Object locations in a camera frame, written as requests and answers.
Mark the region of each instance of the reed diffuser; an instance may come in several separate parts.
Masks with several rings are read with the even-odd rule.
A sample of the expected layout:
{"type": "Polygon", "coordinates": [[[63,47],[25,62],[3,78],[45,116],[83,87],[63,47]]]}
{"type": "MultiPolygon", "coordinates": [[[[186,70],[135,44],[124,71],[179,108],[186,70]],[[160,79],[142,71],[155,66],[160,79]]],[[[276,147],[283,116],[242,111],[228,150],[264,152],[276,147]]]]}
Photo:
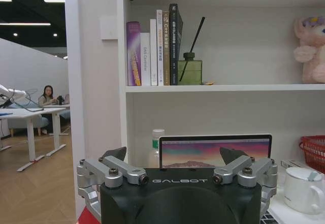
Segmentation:
{"type": "Polygon", "coordinates": [[[197,34],[195,35],[190,52],[185,52],[185,60],[178,61],[178,85],[201,85],[202,84],[202,61],[194,60],[195,53],[192,52],[198,39],[205,17],[202,17],[197,34]]]}

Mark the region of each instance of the white book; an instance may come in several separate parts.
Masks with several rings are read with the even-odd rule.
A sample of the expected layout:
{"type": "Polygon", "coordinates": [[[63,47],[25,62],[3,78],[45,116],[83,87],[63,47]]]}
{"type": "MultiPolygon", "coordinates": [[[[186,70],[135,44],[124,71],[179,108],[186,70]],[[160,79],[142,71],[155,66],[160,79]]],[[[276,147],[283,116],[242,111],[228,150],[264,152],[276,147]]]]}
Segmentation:
{"type": "Polygon", "coordinates": [[[140,49],[141,49],[141,85],[151,85],[150,75],[150,34],[140,33],[140,49]]]}
{"type": "Polygon", "coordinates": [[[164,85],[164,39],[163,39],[163,11],[157,10],[157,72],[158,86],[164,85]]]}
{"type": "Polygon", "coordinates": [[[151,85],[157,86],[157,24],[156,19],[150,20],[150,64],[151,64],[151,85]]]}

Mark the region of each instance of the book spine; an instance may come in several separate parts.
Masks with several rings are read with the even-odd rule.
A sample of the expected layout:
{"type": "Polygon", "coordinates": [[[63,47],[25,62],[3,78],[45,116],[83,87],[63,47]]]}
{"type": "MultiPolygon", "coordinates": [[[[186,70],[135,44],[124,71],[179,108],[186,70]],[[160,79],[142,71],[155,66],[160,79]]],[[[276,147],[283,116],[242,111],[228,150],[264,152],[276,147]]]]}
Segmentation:
{"type": "Polygon", "coordinates": [[[126,24],[127,80],[129,86],[141,86],[140,24],[126,24]]]}
{"type": "Polygon", "coordinates": [[[156,19],[150,20],[150,65],[151,65],[151,85],[157,86],[157,26],[156,19]]]}
{"type": "Polygon", "coordinates": [[[177,5],[169,6],[169,32],[170,32],[170,85],[177,85],[177,5]]]}
{"type": "Polygon", "coordinates": [[[163,11],[157,10],[157,69],[158,86],[164,85],[164,55],[163,55],[163,11]]]}
{"type": "Polygon", "coordinates": [[[140,33],[141,47],[141,85],[151,85],[150,75],[150,34],[140,33]]]}
{"type": "Polygon", "coordinates": [[[162,29],[164,32],[164,85],[170,85],[169,11],[162,13],[162,29]]]}

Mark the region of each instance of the woman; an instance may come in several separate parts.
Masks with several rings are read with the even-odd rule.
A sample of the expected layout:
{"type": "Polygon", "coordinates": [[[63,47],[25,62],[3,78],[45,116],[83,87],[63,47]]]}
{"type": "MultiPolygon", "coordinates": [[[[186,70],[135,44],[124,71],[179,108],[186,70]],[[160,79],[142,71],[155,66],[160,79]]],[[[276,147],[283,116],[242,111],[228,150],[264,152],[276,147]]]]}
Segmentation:
{"type": "MultiPolygon", "coordinates": [[[[53,98],[53,87],[51,85],[46,85],[44,87],[44,92],[41,97],[39,97],[39,105],[40,106],[48,106],[48,105],[57,105],[57,99],[53,98]]],[[[49,120],[49,124],[42,129],[43,134],[52,133],[53,132],[53,121],[52,114],[43,114],[43,117],[49,120]]]]}
{"type": "Polygon", "coordinates": [[[53,98],[53,87],[51,85],[46,85],[44,87],[44,92],[41,97],[39,97],[40,106],[57,105],[57,99],[53,98]]]}

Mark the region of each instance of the plush toy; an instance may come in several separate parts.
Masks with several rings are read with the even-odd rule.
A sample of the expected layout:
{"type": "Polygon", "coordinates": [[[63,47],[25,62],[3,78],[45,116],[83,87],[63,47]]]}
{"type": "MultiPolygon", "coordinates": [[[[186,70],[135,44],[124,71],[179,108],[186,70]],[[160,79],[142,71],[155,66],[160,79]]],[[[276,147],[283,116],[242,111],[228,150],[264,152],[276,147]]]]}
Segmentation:
{"type": "Polygon", "coordinates": [[[300,47],[295,59],[304,64],[304,83],[325,83],[325,18],[310,17],[295,21],[300,47]]]}

